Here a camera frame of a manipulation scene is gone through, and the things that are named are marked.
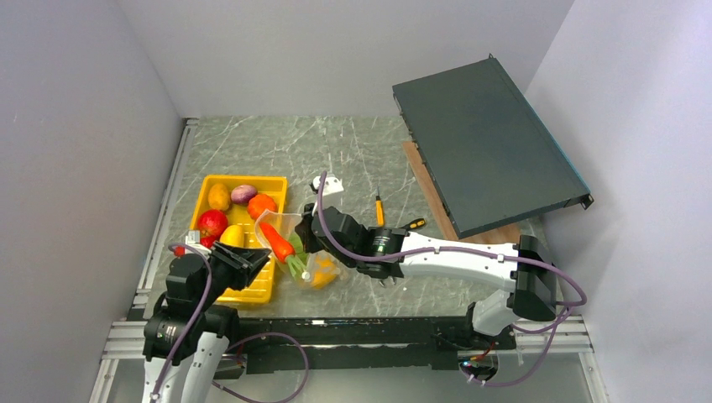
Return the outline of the orange carrot with green top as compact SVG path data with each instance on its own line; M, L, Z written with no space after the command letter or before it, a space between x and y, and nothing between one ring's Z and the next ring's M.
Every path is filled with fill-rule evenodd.
M292 248L291 244L284 239L271 224L267 222L261 222L259 224L259 229L268 241L277 260L282 264L286 264L293 276L302 278L303 280L308 279L309 274L306 271L306 265L298 256L296 256L295 250Z

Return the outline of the clear dotted zip bag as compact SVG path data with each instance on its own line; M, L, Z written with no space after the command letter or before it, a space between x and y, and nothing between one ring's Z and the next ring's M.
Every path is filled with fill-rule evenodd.
M320 290L346 278L344 267L330 254L307 252L296 233L301 215L264 211L255 221L259 243L272 251L277 266L299 286Z

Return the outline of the green cabbage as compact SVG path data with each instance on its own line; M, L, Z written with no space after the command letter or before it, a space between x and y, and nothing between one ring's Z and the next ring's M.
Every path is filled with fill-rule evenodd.
M288 237L288 242L295 250L296 256L298 256L300 259L302 259L306 255L301 238L298 236L297 233L291 233Z

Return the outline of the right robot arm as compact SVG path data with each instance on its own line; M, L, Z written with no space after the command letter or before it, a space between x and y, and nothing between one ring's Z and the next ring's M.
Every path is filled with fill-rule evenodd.
M314 204L306 206L295 232L306 253L326 252L373 279L436 276L494 288L463 325L472 348L485 347L520 319L552 322L558 315L554 263L532 236L500 244L447 241L404 228L367 228L335 207L318 212Z

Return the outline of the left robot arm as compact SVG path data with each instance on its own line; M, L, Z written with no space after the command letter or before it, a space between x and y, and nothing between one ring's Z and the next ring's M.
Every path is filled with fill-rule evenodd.
M250 286L270 249L172 243L166 290L144 326L144 402L203 402L224 353L241 341L236 309L217 299Z

